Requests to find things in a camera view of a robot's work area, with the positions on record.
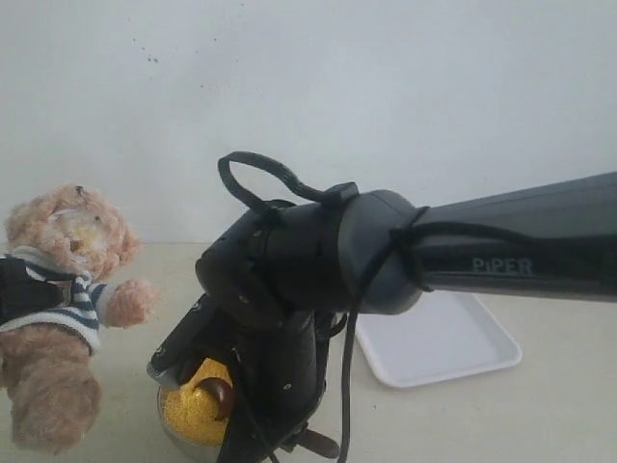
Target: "white tray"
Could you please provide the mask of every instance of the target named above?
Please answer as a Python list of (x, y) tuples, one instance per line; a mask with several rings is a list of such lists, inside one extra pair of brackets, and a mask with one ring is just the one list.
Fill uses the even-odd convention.
[(473, 294), (432, 292), (401, 315), (360, 315), (357, 339), (377, 379), (411, 388), (510, 368), (523, 353)]

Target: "white wall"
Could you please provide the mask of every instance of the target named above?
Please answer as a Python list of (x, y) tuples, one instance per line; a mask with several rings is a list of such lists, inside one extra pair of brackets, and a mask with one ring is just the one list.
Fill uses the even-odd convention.
[(615, 0), (7, 0), (0, 216), (76, 180), (208, 241), (231, 150), (433, 205), (616, 170), (616, 56)]

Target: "black strap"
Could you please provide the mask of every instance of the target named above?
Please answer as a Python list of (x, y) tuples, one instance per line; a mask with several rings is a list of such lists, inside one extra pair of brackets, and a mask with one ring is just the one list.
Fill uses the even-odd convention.
[(0, 259), (0, 322), (59, 307), (64, 300), (60, 286), (31, 278), (23, 259)]

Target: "teddy bear face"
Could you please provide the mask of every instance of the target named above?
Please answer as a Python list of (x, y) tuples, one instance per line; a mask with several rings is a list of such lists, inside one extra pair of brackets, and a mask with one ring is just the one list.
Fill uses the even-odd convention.
[(140, 241), (98, 192), (65, 185), (16, 206), (6, 221), (9, 248), (31, 246), (62, 268), (108, 278), (133, 260)]

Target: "teddy bear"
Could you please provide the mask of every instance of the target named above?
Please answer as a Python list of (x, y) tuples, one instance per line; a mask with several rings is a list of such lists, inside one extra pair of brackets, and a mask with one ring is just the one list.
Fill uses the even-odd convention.
[(5, 228), (8, 253), (0, 258), (22, 259), (30, 278), (64, 282), (67, 291), (64, 305), (0, 325), (0, 387), (12, 403), (13, 443), (57, 455), (83, 439), (100, 411), (90, 367), (99, 328), (146, 322), (160, 290), (145, 280), (105, 283), (141, 241), (97, 191), (53, 189), (14, 207)]

